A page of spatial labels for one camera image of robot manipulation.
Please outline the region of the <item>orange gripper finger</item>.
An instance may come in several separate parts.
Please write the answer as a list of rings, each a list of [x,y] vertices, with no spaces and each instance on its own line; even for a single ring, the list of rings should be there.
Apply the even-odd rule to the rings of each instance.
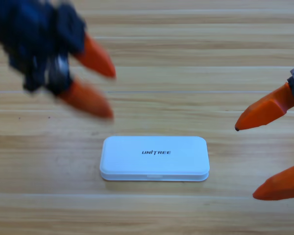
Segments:
[[[284,116],[294,107],[294,96],[286,82],[280,88],[249,105],[240,115],[235,130],[241,131],[267,125]]]
[[[108,78],[116,77],[116,69],[109,54],[88,33],[84,37],[84,51],[73,56],[90,70]]]
[[[112,119],[114,114],[106,97],[95,87],[74,78],[70,87],[57,96],[67,105],[86,114]]]
[[[268,178],[254,191],[253,198],[264,201],[294,198],[294,166]]]

